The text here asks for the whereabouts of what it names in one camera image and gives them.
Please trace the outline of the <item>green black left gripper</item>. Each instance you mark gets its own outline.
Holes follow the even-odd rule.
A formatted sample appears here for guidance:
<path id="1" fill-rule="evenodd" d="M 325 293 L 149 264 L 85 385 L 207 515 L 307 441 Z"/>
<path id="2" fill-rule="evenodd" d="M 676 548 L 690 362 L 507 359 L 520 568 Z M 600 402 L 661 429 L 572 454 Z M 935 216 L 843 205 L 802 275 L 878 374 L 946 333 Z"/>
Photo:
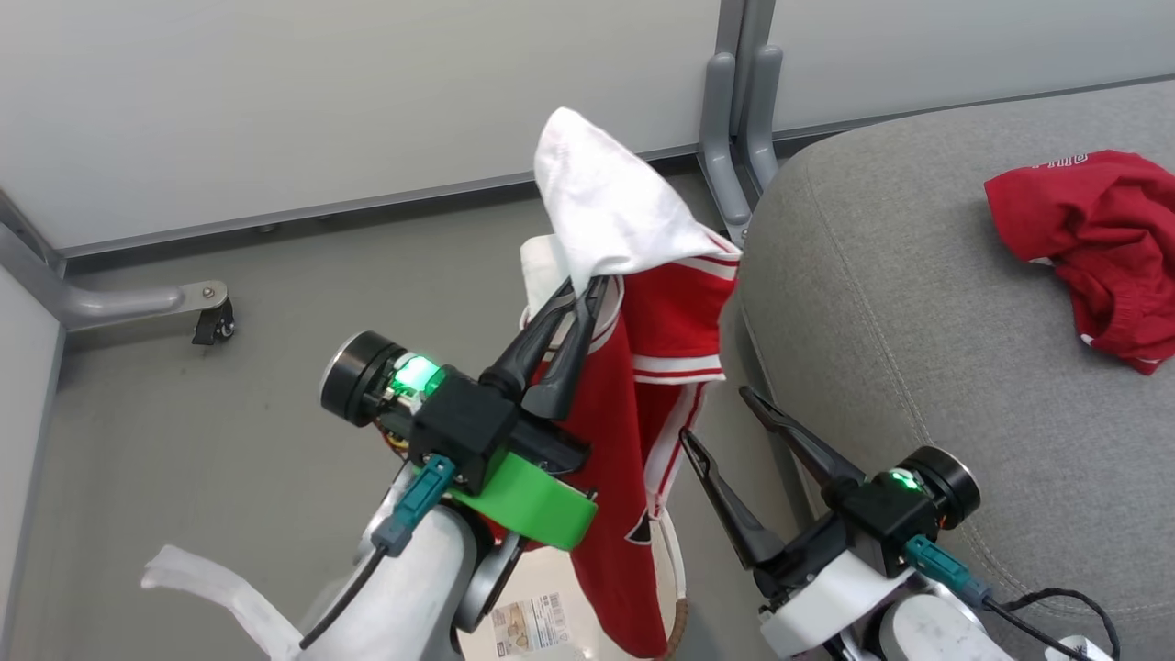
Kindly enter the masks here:
<path id="1" fill-rule="evenodd" d="M 501 357 L 484 369 L 479 385 L 515 402 L 518 410 L 517 423 L 505 444 L 506 454 L 479 495 L 469 495 L 452 483 L 435 508 L 466 507 L 521 537 L 521 542 L 571 551 L 583 540 L 599 506 L 591 494 L 568 485 L 566 478 L 588 464 L 590 448 L 549 420 L 566 420 L 575 407 L 576 385 L 588 360 L 606 290 L 605 276 L 588 279 L 588 292 L 582 296 L 575 294 L 569 279 L 563 281 Z M 553 346 L 555 335 L 564 328 L 564 319 L 571 319 L 569 328 L 540 380 L 532 385 L 533 375 Z M 352 335 L 340 348 L 320 380 L 320 405 L 352 426 L 377 430 L 387 447 L 407 467 L 407 480 L 390 494 L 387 513 L 375 515 L 365 531 L 370 545 L 368 535 L 374 524 L 390 513 L 402 490 L 424 467 L 408 459 L 408 431 L 412 414 L 437 386 L 441 367 L 387 336 L 364 331 Z"/>

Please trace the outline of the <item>black caster wheel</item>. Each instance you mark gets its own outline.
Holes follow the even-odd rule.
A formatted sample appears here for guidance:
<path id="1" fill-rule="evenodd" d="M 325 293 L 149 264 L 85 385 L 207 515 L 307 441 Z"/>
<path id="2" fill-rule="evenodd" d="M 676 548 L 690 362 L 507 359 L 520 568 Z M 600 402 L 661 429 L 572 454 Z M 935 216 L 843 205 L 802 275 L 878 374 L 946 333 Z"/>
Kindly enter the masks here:
<path id="1" fill-rule="evenodd" d="M 192 343 L 197 346 L 215 346 L 231 339 L 235 330 L 231 298 L 226 298 L 222 305 L 202 310 L 193 331 Z"/>

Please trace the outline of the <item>red basketball shorts number 23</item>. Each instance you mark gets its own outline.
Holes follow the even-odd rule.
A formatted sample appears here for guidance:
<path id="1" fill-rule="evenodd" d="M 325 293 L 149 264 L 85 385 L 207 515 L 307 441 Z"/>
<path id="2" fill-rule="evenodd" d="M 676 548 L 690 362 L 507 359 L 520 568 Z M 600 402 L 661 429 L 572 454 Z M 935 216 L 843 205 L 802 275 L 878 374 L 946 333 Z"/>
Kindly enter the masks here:
<path id="1" fill-rule="evenodd" d="M 1175 359 L 1175 174 L 1136 153 L 1003 171 L 983 191 L 999 238 L 1069 290 L 1079 338 L 1141 375 Z"/>

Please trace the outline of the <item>paper label with barcode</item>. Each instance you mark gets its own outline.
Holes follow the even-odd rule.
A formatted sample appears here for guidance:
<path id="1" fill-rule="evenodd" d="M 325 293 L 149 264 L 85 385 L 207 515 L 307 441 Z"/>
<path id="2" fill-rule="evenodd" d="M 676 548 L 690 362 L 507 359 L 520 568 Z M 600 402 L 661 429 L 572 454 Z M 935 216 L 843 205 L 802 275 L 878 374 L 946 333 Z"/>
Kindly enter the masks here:
<path id="1" fill-rule="evenodd" d="M 575 653 L 558 591 L 496 607 L 488 615 L 497 657 L 503 661 L 538 653 L 560 657 Z"/>

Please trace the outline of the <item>red white basketball jersey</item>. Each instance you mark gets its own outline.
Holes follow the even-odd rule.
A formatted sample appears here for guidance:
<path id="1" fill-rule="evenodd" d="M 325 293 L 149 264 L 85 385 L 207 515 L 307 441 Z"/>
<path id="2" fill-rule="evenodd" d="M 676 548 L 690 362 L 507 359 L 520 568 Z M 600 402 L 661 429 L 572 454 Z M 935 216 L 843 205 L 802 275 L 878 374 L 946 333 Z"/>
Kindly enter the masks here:
<path id="1" fill-rule="evenodd" d="M 590 355 L 563 429 L 590 457 L 569 477 L 599 506 L 571 552 L 576 580 L 607 638 L 632 657 L 660 657 L 652 524 L 721 367 L 721 311 L 741 252 L 701 225 L 658 171 L 566 107 L 548 119 L 533 177 L 553 232 L 521 245 L 523 321 L 571 282 L 603 276 Z"/>

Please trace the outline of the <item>grey partition support leg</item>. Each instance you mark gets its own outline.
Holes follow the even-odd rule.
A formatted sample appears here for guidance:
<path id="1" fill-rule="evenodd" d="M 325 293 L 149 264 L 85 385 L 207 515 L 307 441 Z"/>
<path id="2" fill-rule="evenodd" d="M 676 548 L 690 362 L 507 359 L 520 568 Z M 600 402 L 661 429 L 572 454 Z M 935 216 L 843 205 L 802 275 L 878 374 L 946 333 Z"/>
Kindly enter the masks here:
<path id="1" fill-rule="evenodd" d="M 698 158 L 725 231 L 731 242 L 744 247 L 752 213 L 738 176 L 730 134 L 736 74 L 737 59 L 728 50 L 718 50 L 706 63 Z"/>
<path id="2" fill-rule="evenodd" d="M 63 262 L 0 187 L 0 267 L 68 331 L 200 313 L 229 297 L 221 281 L 130 290 L 90 290 L 63 279 Z"/>
<path id="3" fill-rule="evenodd" d="M 780 47 L 765 43 L 753 54 L 748 70 L 740 121 L 740 146 L 756 196 L 761 196 L 779 171 L 773 121 L 783 58 Z"/>

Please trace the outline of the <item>white laundry basket brown rim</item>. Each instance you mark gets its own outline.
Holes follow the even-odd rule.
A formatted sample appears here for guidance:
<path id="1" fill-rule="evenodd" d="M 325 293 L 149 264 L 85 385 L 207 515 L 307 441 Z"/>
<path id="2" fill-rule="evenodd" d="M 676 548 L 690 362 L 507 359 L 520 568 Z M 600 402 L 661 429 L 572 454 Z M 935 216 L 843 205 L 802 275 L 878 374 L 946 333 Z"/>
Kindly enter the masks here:
<path id="1" fill-rule="evenodd" d="M 599 619 L 576 582 L 575 566 L 568 553 L 542 548 L 521 557 L 495 608 L 558 591 L 575 653 L 563 657 L 550 652 L 538 653 L 506 661 L 673 661 L 689 623 L 687 573 L 669 510 L 664 510 L 660 518 L 652 522 L 651 531 L 657 598 L 660 619 L 667 634 L 667 648 L 664 655 L 634 657 L 615 645 L 600 628 Z M 502 657 L 497 657 L 494 629 L 488 615 L 474 634 L 458 635 L 465 661 L 503 661 Z"/>

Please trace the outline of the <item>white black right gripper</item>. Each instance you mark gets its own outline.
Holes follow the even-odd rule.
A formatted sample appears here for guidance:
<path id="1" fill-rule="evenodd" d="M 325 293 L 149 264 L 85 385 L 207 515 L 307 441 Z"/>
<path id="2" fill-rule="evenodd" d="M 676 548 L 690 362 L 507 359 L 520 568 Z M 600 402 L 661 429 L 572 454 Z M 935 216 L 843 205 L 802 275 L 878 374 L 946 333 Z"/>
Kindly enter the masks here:
<path id="1" fill-rule="evenodd" d="M 788 447 L 819 490 L 874 478 L 754 389 L 740 387 L 740 398 L 768 436 Z M 760 611 L 761 635 L 777 656 L 801 657 L 819 649 L 833 657 L 981 656 L 978 611 L 944 585 L 909 565 L 899 576 L 886 576 L 877 542 L 851 530 L 830 507 L 814 531 L 785 548 L 780 537 L 764 527 L 723 480 L 717 461 L 693 431 L 683 430 L 679 439 L 743 568 L 767 565 L 767 576 L 779 586 Z M 936 535 L 956 527 L 980 506 L 972 473 L 944 448 L 915 448 L 889 470 L 913 475 L 934 499 L 941 514 Z"/>

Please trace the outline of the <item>grey fabric sofa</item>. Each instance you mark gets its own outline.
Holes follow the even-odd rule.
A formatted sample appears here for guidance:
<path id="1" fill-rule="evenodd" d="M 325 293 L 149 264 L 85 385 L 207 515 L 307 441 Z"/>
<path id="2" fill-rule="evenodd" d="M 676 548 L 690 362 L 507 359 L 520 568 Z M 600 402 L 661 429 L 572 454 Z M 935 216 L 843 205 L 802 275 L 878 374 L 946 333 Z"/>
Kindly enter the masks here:
<path id="1" fill-rule="evenodd" d="M 1175 661 L 1175 365 L 1085 346 L 983 191 L 1104 148 L 1175 169 L 1175 80 L 818 141 L 761 196 L 739 296 L 779 409 L 870 474 L 920 446 L 972 470 L 980 510 L 940 542 L 1000 599 L 1082 591 L 1122 661 Z"/>

